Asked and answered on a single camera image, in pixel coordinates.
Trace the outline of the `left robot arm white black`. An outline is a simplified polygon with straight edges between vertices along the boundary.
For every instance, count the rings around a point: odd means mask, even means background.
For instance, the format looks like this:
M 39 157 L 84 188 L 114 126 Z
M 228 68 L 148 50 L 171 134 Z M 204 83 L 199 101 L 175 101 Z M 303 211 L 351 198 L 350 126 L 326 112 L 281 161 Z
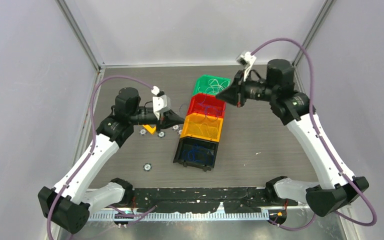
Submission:
M 111 113 L 98 126 L 88 148 L 69 172 L 52 188 L 44 186 L 38 200 L 44 217 L 72 235 L 78 233 L 91 214 L 118 203 L 133 202 L 133 186 L 120 178 L 87 192 L 88 187 L 139 125 L 155 125 L 157 131 L 182 124 L 185 119 L 171 109 L 170 98 L 158 87 L 152 91 L 152 106 L 140 105 L 136 88 L 124 87 L 115 98 Z

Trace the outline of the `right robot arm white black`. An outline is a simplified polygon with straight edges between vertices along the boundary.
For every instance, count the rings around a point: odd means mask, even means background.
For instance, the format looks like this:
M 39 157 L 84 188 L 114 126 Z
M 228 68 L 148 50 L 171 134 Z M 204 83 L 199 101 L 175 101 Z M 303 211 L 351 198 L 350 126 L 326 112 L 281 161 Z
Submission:
M 310 111 L 309 97 L 295 89 L 295 70 L 285 59 L 268 62 L 266 77 L 250 76 L 239 70 L 232 83 L 215 97 L 238 108 L 246 100 L 266 101 L 272 112 L 295 136 L 316 173 L 316 182 L 293 180 L 286 176 L 266 182 L 265 198 L 271 205 L 284 199 L 307 204 L 319 217 L 324 217 L 351 204 L 358 192 L 369 188 L 364 176 L 355 176 L 324 136 L 319 117 Z

